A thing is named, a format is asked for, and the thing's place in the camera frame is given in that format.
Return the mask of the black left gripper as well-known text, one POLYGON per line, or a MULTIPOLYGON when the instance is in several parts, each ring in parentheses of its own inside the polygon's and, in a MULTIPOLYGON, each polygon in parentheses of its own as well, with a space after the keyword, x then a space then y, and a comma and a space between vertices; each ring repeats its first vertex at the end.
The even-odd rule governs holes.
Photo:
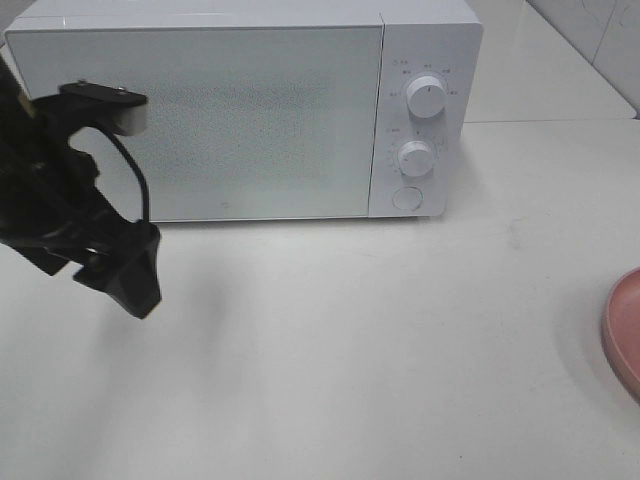
POLYGON ((69 144, 85 127, 104 135, 109 120, 78 115, 1 117, 1 242, 48 275, 80 265, 77 283, 145 319, 161 302, 159 229, 123 219, 96 186, 93 157, 69 144))

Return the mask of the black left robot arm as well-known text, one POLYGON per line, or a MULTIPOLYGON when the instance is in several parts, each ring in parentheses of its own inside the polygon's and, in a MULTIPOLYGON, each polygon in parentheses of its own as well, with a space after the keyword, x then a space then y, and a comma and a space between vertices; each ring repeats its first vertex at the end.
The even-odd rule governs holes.
POLYGON ((74 280, 146 318, 161 301, 159 229, 146 179, 121 142, 146 125, 146 96, 83 80, 31 100, 1 66, 1 242, 53 276, 79 264, 74 280), (84 128, 104 135, 134 173, 141 217, 123 218, 98 190, 94 158, 70 144, 84 128))

